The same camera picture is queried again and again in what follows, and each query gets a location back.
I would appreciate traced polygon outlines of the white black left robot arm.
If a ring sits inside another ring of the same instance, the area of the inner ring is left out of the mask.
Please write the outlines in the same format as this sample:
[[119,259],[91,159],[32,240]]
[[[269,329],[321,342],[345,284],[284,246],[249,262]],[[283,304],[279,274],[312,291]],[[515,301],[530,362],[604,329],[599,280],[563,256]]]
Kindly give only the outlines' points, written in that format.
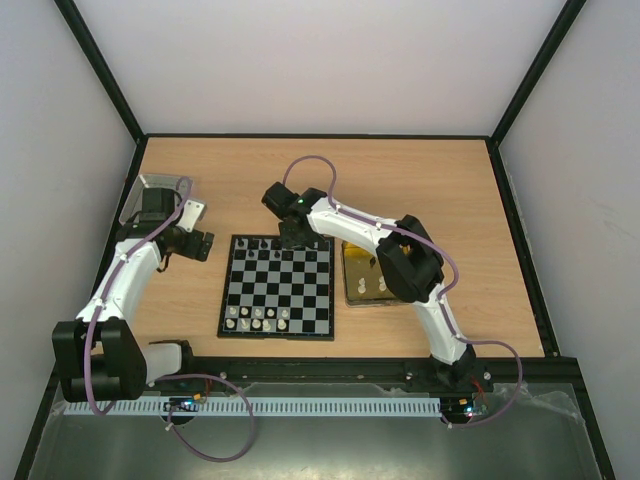
[[171,187],[142,189],[93,297],[74,320],[54,327],[57,375],[68,402],[104,415],[118,401],[138,399],[149,384],[184,373],[192,358],[188,341],[141,348],[132,323],[152,275],[165,272],[172,257],[208,258],[214,236],[195,227],[206,206],[192,197],[192,187],[191,178],[179,177]]

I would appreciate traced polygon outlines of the black silver chess board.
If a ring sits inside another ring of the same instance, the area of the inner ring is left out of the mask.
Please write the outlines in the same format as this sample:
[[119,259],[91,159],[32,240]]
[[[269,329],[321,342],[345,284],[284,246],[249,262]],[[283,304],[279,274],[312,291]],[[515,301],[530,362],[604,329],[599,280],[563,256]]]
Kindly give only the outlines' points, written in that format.
[[[239,249],[240,239],[247,242]],[[259,247],[249,248],[249,241],[257,239]],[[260,248],[265,239],[268,250]],[[261,338],[326,340],[335,337],[335,242],[331,237],[315,251],[317,259],[307,261],[310,248],[273,250],[271,242],[276,235],[238,235],[231,237],[225,286],[222,294],[217,336],[220,338]],[[253,259],[247,258],[248,250],[255,251]],[[280,251],[279,260],[271,259],[272,251]],[[293,259],[286,261],[283,253],[291,251]],[[240,319],[250,322],[249,330],[240,329]],[[234,319],[236,329],[226,328],[225,321]],[[269,320],[272,330],[264,332],[251,327],[253,319]],[[288,323],[285,331],[279,331],[277,322]]]

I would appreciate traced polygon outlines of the gold metal tin box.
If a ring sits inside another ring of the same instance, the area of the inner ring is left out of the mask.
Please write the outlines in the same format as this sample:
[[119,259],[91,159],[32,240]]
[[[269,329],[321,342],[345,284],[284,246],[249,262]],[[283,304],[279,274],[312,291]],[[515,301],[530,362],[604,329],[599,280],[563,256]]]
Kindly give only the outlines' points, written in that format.
[[400,305],[388,288],[375,256],[355,244],[343,241],[341,264],[345,302],[349,307]]

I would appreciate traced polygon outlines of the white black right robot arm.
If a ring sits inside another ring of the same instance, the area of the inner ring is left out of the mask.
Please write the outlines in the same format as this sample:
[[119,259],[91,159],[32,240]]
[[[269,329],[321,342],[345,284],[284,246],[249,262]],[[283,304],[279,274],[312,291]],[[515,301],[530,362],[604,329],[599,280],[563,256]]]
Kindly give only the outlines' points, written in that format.
[[377,217],[349,209],[318,189],[299,195],[281,182],[266,190],[262,204],[279,219],[281,241],[287,247],[316,247],[324,236],[331,236],[373,255],[387,289],[416,312],[438,384],[455,392],[470,381],[476,354],[446,299],[443,254],[417,218]]

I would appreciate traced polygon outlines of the silver metal tin lid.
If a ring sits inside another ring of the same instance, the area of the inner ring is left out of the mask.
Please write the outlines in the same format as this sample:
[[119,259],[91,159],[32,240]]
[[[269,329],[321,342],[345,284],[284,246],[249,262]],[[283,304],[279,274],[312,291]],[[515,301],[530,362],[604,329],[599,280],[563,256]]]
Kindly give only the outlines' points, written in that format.
[[119,223],[124,225],[134,213],[142,208],[142,191],[147,188],[167,188],[177,191],[182,199],[193,199],[193,189],[189,189],[186,181],[180,181],[180,175],[139,174],[126,196],[119,216]]

